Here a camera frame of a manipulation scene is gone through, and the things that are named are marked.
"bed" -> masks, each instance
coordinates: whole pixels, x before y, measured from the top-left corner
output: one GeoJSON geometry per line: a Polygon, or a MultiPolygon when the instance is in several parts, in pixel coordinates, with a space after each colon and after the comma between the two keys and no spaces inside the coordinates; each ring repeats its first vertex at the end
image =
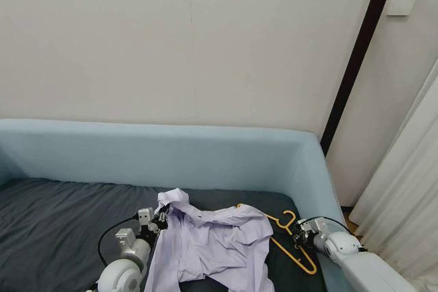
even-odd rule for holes
{"type": "MultiPolygon", "coordinates": [[[[0,183],[1,291],[83,291],[103,268],[100,233],[173,187],[200,209],[244,202],[343,221],[315,135],[280,129],[0,120],[0,183]]],[[[110,236],[103,253],[117,257],[110,236]]],[[[318,259],[308,276],[272,245],[276,291],[351,291],[318,259]]],[[[181,290],[226,291],[211,280],[181,290]]]]}

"light switch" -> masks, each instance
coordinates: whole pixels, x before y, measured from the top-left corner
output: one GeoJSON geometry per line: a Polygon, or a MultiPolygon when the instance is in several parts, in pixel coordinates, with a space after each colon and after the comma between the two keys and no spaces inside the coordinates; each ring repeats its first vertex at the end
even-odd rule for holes
{"type": "Polygon", "coordinates": [[[388,16],[410,15],[415,0],[391,0],[388,6],[388,16]]]}

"light blue headboard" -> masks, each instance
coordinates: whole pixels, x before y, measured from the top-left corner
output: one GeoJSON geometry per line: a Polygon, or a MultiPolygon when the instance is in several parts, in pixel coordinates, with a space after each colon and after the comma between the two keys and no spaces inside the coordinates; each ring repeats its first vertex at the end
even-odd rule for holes
{"type": "MultiPolygon", "coordinates": [[[[276,191],[302,217],[343,221],[316,136],[301,131],[0,120],[0,182],[60,181],[276,191]]],[[[329,291],[349,291],[323,256],[329,291]]]]}

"white wall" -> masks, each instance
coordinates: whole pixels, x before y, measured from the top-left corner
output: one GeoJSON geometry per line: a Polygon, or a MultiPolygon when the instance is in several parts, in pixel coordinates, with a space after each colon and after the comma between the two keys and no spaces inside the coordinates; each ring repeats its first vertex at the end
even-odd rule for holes
{"type": "Polygon", "coordinates": [[[382,15],[327,156],[341,204],[369,183],[437,57],[438,0],[382,15]]]}
{"type": "Polygon", "coordinates": [[[0,118],[321,135],[368,0],[0,0],[0,118]]]}

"wooden floor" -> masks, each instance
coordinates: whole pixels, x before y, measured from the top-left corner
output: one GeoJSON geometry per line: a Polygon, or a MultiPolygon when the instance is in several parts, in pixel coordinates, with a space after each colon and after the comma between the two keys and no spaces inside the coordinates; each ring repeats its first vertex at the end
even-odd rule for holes
{"type": "Polygon", "coordinates": [[[354,222],[351,222],[349,219],[348,219],[348,216],[350,215],[350,213],[348,212],[344,212],[344,218],[345,218],[345,221],[346,221],[346,223],[347,223],[347,227],[348,227],[348,229],[350,230],[350,232],[352,232],[353,234],[355,233],[355,230],[356,230],[356,228],[357,228],[357,225],[354,223],[354,222]]]}

